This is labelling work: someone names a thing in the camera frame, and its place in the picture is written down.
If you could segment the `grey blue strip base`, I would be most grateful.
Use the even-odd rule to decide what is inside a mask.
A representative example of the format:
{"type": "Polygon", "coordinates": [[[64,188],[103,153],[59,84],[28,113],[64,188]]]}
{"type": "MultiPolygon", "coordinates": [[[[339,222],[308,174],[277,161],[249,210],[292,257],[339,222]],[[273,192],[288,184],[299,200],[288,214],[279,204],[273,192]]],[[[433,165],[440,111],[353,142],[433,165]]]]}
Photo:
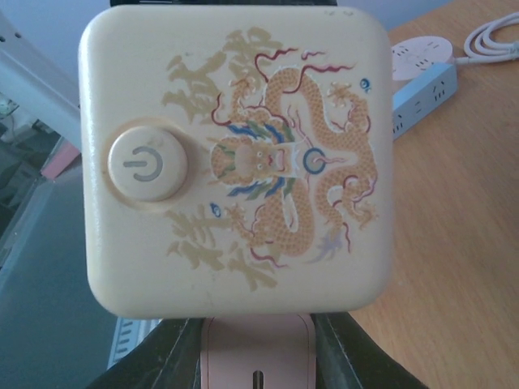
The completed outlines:
{"type": "Polygon", "coordinates": [[[457,91],[457,68],[436,63],[413,79],[392,99],[392,136],[396,140],[457,91]]]}

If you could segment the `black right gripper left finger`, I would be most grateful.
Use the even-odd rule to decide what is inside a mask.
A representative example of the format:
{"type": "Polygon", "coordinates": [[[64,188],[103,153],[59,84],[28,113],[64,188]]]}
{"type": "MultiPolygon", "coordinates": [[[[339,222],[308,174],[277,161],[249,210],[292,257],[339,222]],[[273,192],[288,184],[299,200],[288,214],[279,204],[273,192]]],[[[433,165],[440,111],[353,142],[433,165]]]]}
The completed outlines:
{"type": "Polygon", "coordinates": [[[92,389],[200,388],[201,318],[165,319],[92,389]]]}

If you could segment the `round beige power strip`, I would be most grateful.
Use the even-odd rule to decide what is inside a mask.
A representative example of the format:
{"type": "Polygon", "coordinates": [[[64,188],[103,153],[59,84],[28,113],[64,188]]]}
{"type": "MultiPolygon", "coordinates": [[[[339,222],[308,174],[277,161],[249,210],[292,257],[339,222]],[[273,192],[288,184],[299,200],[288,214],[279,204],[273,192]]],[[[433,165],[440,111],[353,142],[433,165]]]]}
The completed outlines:
{"type": "Polygon", "coordinates": [[[453,44],[442,36],[416,36],[392,47],[392,79],[408,82],[430,66],[453,61],[453,44]]]}

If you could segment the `pink small plug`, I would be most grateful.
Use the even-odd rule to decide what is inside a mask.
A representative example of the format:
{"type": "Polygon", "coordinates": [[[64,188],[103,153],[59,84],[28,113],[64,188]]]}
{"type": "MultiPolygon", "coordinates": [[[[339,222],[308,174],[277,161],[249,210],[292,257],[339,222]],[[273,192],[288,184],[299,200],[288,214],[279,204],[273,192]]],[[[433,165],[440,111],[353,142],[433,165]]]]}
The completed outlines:
{"type": "Polygon", "coordinates": [[[207,318],[202,388],[315,388],[316,335],[309,314],[207,318]]]}

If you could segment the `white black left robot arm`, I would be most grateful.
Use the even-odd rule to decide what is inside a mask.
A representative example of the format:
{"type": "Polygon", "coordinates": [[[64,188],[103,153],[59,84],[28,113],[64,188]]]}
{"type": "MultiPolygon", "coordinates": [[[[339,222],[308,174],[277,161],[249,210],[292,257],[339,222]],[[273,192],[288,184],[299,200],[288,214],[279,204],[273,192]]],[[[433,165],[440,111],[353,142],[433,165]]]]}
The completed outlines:
{"type": "Polygon", "coordinates": [[[1,16],[1,92],[81,148],[78,84],[1,16]]]}

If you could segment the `beige cube plug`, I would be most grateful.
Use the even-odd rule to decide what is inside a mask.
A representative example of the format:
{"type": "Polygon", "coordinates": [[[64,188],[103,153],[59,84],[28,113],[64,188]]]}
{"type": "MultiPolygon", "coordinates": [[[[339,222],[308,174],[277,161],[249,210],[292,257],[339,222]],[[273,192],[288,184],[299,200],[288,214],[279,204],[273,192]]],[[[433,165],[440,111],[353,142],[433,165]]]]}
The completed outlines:
{"type": "Polygon", "coordinates": [[[344,312],[392,270],[392,50],[351,7],[120,5],[80,39],[88,284],[127,318],[344,312]]]}

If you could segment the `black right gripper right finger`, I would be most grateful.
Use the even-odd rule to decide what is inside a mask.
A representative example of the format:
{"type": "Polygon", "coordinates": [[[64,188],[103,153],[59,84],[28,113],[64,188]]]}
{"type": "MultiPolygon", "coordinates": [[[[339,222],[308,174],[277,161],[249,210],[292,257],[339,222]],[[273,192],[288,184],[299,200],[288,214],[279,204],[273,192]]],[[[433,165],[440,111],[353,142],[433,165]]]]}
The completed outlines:
{"type": "Polygon", "coordinates": [[[348,313],[314,315],[318,388],[425,388],[348,313]]]}

